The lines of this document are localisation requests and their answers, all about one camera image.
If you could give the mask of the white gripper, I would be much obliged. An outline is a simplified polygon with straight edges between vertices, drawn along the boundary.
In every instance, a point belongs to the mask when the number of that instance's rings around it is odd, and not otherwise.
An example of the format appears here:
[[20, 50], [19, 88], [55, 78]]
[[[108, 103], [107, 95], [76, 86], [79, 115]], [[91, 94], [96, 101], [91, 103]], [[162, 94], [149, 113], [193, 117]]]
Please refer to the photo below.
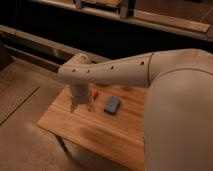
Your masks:
[[88, 84], [70, 84], [70, 99], [71, 104], [70, 112], [73, 113], [75, 111], [75, 105], [87, 104], [87, 109], [89, 112], [94, 112], [95, 108], [93, 103], [91, 102], [91, 92]]

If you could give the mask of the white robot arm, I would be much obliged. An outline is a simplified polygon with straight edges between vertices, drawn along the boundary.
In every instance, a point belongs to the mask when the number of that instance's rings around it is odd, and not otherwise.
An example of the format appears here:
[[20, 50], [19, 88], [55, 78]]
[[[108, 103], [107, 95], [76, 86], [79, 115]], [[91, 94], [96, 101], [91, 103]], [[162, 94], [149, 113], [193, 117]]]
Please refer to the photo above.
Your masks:
[[145, 171], [213, 171], [213, 54], [201, 49], [145, 53], [92, 64], [79, 53], [58, 70], [74, 105], [89, 85], [148, 89], [144, 106]]

